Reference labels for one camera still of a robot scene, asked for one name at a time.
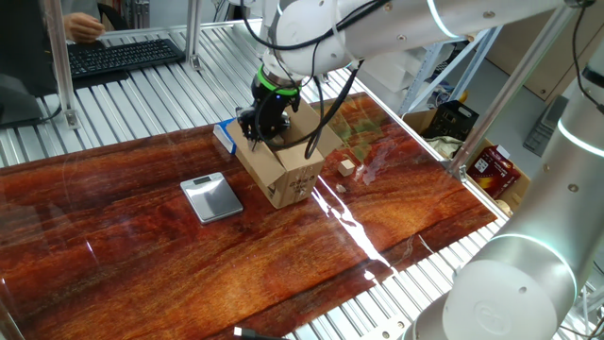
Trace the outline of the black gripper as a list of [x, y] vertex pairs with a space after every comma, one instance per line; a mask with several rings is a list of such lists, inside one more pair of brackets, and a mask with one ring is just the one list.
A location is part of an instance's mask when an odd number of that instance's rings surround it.
[[273, 90], [262, 83], [251, 85], [253, 103], [249, 107], [236, 109], [237, 122], [242, 129], [248, 147], [254, 151], [259, 140], [259, 131], [264, 138], [274, 139], [290, 127], [290, 121], [283, 115], [286, 108], [293, 106], [297, 111], [299, 92], [294, 89]]

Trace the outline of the person's bare hand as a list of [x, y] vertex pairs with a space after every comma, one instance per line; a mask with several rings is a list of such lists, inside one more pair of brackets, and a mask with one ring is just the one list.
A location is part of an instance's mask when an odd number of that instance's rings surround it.
[[66, 38], [75, 43], [93, 43], [106, 32], [99, 20], [83, 12], [64, 15], [63, 26]]

